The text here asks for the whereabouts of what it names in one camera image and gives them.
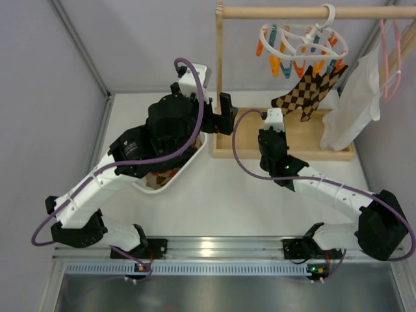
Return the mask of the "white clip sock hanger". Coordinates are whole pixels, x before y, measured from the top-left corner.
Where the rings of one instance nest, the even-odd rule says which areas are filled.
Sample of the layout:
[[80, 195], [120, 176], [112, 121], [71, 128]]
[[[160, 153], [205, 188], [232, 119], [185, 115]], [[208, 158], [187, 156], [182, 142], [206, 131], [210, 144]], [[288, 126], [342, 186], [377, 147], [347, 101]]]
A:
[[259, 31], [256, 55], [267, 51], [273, 77], [280, 73], [290, 78], [292, 72], [299, 78], [306, 74], [306, 67], [312, 66], [312, 76], [338, 73], [346, 68], [344, 58], [349, 49], [345, 39], [331, 28], [335, 20], [335, 7], [323, 4], [328, 10], [325, 21], [313, 25], [269, 25]]

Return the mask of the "brown argyle sock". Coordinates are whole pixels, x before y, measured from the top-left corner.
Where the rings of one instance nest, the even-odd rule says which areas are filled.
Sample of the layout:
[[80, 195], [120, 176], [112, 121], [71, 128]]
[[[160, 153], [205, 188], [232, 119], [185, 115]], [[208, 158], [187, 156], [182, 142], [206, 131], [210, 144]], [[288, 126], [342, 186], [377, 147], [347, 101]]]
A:
[[280, 108], [283, 115], [302, 107], [311, 99], [311, 96], [318, 90], [322, 82], [319, 74], [313, 76], [313, 67], [309, 66], [297, 85], [284, 96], [271, 100], [273, 108]]
[[328, 95], [329, 91], [347, 69], [348, 65], [345, 64], [344, 66], [335, 68], [330, 73], [325, 73], [323, 75], [317, 91], [310, 97], [306, 104], [302, 106], [301, 122], [307, 122], [311, 119], [312, 114], [318, 109], [320, 102]]

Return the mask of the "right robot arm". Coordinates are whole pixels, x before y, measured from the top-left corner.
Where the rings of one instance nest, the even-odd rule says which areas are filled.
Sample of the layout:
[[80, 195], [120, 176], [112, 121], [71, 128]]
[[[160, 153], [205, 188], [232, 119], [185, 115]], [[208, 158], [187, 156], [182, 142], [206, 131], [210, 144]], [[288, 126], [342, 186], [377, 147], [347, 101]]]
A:
[[307, 242], [322, 251], [360, 250], [373, 259], [386, 261], [409, 234], [404, 213], [391, 192], [373, 194], [329, 179], [290, 155], [281, 131], [261, 129], [257, 140], [260, 167], [277, 185], [310, 196], [349, 219], [344, 224], [314, 224], [304, 235]]

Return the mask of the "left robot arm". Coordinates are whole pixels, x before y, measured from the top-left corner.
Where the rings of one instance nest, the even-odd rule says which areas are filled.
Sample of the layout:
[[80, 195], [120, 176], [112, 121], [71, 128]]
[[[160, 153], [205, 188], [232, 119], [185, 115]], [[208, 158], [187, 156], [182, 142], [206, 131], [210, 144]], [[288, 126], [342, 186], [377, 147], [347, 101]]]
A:
[[203, 90], [172, 84], [170, 94], [148, 107], [145, 123], [125, 130], [97, 168], [67, 194], [46, 199], [47, 213], [56, 220], [53, 242], [74, 248], [103, 243], [120, 257], [142, 255], [149, 245], [142, 227], [107, 218], [101, 206], [146, 176], [183, 168], [199, 150], [201, 133], [232, 134], [238, 109], [230, 94], [220, 93], [220, 114], [212, 101]]

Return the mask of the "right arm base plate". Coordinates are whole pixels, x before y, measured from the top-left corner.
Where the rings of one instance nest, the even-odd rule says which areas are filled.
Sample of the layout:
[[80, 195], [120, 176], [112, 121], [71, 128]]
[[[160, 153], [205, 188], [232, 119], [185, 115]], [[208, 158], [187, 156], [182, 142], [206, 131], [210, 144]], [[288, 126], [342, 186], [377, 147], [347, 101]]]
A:
[[338, 249], [322, 250], [315, 241], [311, 239], [283, 239], [283, 254], [288, 260], [304, 259], [340, 259], [342, 251]]

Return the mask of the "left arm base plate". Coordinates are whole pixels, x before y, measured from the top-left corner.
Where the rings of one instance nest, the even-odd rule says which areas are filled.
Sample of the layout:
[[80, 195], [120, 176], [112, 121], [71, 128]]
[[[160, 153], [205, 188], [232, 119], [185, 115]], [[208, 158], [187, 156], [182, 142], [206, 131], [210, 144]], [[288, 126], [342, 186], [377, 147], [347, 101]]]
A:
[[139, 244], [131, 251], [122, 250], [125, 254], [136, 259], [162, 259], [168, 251], [167, 239], [148, 239], [145, 243]]

